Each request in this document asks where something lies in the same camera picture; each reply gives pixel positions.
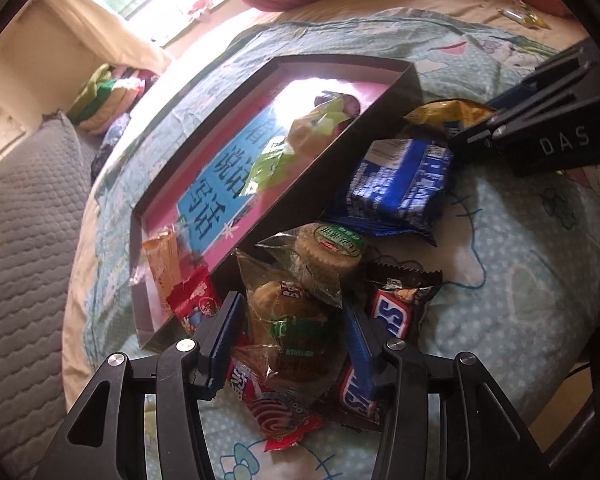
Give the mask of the yellow snack packet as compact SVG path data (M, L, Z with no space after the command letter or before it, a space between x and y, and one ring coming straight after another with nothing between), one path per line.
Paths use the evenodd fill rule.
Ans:
M404 119L413 125L428 126L454 136L466 128L489 119L496 110L482 103L457 99L422 104Z

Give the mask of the Snickers bar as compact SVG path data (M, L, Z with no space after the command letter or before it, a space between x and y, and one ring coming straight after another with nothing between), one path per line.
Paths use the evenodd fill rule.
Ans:
M396 371L386 344L416 346L426 307L443 284L440 270L363 263L343 289L348 356L327 393L323 414L354 430L377 431L389 407Z

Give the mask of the red cartoon snack packet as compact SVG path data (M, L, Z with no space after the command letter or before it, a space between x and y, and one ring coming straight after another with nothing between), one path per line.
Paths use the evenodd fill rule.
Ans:
M232 349L226 380L240 402L248 408L265 436L265 452L283 451L299 444L308 434L324 426L321 415L286 394L265 385L245 352L252 347L245 335Z

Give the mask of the blue cookie packet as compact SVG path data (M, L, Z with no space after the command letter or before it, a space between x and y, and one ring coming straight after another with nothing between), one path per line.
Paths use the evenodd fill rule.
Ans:
M324 218L371 236L415 234L434 245L452 159L433 140L375 141Z

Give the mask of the orange cat snack packet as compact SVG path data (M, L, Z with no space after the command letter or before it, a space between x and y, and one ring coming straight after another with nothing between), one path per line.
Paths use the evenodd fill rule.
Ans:
M166 226L156 235L144 240L142 249L156 285L160 304L164 310L169 310L168 297L182 280L178 233L173 226Z

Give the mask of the clear yellow cake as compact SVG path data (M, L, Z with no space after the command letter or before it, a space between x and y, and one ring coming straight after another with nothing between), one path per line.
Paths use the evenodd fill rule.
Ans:
M347 356L341 311L314 297L292 274L238 250L247 296L248 342L238 356L285 396L310 405L339 377Z

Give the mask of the green snack packet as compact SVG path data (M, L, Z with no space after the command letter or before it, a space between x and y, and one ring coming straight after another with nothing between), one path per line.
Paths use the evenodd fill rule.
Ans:
M355 118L326 105L314 105L308 114L291 123L286 134L268 141L251 166L240 196L259 194L285 180L292 166L313 162Z

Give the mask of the clear red candy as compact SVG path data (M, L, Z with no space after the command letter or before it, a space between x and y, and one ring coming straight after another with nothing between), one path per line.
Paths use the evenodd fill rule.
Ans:
M220 310L221 300L208 266L197 266L186 280L174 286L166 302L189 335L205 318L213 318Z

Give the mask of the small candy on bedsheet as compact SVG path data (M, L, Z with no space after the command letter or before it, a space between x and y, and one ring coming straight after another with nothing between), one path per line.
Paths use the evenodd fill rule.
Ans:
M513 6L512 8L500 9L498 12L509 21L528 29L550 29L550 25L528 6Z

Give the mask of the Hello Kitty teal blanket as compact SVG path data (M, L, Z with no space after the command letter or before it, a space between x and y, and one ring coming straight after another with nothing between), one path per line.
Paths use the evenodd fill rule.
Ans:
M158 110L132 121L88 196L62 331L67 400L110 353L140 355L129 285L133 207L204 118L270 58L397 58L414 63L427 100L486 102L581 36L577 25L541 38L410 3L365 18L281 16L199 41L159 80ZM376 246L382 260L443 273L422 350L474 352L532 422L600 324L600 167L529 179L499 166L460 170L434 236L434 246L409 237Z

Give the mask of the dark shallow cardboard tray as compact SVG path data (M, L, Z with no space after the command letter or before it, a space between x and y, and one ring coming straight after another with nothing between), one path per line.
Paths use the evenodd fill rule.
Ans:
M183 333L161 301L175 276L204 264L220 292L239 282L235 250L317 219L370 144L422 102L416 67L353 54L273 58L176 150L132 212L130 277L138 343L161 351Z

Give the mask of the grey quilted headboard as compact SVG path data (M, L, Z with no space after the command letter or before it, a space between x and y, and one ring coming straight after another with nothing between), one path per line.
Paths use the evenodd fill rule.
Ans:
M0 465L30 479L65 416L61 330L96 148L55 113L0 162Z

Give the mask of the dark patterned pillow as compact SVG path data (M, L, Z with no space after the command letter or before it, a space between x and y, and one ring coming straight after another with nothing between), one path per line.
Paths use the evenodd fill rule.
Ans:
M131 120L131 115L129 113L123 113L118 118L114 120L111 126L108 128L104 138L102 139L102 143L94 156L94 159L91 163L91 181L95 182L96 178L104 168L106 161L111 155L112 151L120 141L125 132L126 128L128 128L129 122Z

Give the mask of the stack of folded clothes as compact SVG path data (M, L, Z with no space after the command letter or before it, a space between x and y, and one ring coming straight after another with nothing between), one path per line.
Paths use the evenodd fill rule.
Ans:
M151 70L102 64L83 85L66 116L79 132L102 136L157 82Z

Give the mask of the cream curtain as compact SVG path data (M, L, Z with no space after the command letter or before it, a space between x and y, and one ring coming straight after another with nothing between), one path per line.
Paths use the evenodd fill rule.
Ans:
M171 64L163 48L140 38L99 0L43 0L85 47L111 64L162 74Z

